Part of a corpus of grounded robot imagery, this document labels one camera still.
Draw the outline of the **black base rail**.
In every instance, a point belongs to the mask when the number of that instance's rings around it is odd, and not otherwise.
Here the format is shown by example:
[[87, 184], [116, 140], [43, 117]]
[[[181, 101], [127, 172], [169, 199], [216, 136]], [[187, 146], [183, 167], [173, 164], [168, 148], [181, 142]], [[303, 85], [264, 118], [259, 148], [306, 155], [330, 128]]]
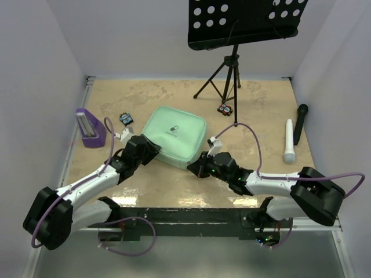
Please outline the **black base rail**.
[[261, 224], [259, 208], [150, 208], [122, 207], [109, 221], [126, 217], [147, 219], [157, 236], [236, 237], [255, 240], [261, 227], [264, 234], [276, 227], [273, 222]]

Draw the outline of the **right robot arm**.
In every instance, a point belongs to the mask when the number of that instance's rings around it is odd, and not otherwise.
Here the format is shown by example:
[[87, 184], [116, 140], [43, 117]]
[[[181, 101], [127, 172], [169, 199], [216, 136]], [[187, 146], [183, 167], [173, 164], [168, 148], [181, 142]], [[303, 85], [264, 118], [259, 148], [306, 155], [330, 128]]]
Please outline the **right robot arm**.
[[238, 195], [273, 195], [258, 213], [259, 223], [270, 228], [284, 218], [309, 217], [324, 226], [334, 225], [345, 191], [311, 167], [300, 172], [257, 174], [237, 165], [228, 152], [214, 156], [202, 152], [198, 160], [187, 166], [198, 178], [212, 176], [228, 184]]

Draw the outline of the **black microphone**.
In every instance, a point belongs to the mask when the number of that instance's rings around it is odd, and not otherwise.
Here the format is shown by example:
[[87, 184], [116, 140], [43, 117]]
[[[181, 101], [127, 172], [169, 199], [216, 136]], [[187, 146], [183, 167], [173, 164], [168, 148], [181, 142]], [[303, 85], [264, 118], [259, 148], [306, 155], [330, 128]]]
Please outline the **black microphone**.
[[305, 117], [308, 113], [308, 106], [306, 104], [300, 104], [297, 109], [296, 125], [293, 131], [293, 144], [298, 145], [303, 130]]

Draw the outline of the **mint green medicine case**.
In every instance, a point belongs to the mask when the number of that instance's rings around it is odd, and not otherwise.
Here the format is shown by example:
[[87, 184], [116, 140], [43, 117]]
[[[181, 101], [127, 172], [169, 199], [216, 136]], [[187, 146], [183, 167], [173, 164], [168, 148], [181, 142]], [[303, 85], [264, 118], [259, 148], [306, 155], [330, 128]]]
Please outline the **mint green medicine case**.
[[156, 160], [185, 170], [200, 156], [207, 132], [206, 121], [171, 107], [157, 108], [142, 134], [161, 147]]

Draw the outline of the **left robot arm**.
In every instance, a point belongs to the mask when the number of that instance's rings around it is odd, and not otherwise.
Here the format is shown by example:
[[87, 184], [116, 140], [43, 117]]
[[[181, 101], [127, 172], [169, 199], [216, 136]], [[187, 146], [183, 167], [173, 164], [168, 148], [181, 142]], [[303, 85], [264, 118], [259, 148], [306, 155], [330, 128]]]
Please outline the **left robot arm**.
[[124, 148], [110, 151], [108, 159], [93, 173], [58, 189], [41, 189], [23, 222], [23, 228], [32, 236], [32, 247], [54, 250], [82, 228], [94, 224], [116, 226], [121, 216], [117, 203], [105, 196], [92, 204], [88, 201], [130, 178], [160, 150], [146, 136], [133, 136]]

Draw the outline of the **purple metronome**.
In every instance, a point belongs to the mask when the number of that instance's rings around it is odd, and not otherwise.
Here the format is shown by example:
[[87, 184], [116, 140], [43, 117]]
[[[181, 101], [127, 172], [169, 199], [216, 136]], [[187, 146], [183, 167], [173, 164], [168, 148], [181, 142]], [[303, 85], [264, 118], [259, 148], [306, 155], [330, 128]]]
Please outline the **purple metronome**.
[[106, 144], [107, 130], [103, 123], [85, 108], [75, 112], [85, 148], [101, 148]]

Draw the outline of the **red owl toy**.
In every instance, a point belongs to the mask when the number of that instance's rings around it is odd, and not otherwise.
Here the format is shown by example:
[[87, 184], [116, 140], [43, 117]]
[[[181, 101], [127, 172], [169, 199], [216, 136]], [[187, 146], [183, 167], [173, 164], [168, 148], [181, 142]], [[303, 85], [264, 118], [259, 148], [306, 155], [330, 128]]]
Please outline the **red owl toy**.
[[230, 116], [233, 113], [233, 109], [231, 108], [231, 106], [226, 104], [221, 104], [218, 107], [217, 111], [223, 114], [224, 116]]

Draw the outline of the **white microphone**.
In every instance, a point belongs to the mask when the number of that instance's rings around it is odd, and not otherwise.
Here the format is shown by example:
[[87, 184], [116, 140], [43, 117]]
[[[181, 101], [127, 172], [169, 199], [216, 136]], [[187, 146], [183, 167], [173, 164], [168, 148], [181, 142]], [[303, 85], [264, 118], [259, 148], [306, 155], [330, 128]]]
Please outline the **white microphone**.
[[296, 154], [294, 152], [293, 144], [293, 123], [291, 119], [286, 121], [285, 126], [285, 151], [283, 154], [285, 163], [292, 164], [296, 160]]

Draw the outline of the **blue owl toy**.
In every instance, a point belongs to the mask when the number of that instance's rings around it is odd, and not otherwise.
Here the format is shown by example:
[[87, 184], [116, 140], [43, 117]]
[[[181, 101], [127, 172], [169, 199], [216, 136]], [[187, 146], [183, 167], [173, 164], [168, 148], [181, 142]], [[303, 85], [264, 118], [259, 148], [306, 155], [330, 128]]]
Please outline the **blue owl toy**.
[[134, 122], [133, 118], [131, 117], [130, 113], [124, 112], [120, 114], [119, 120], [124, 124], [124, 126], [128, 126]]

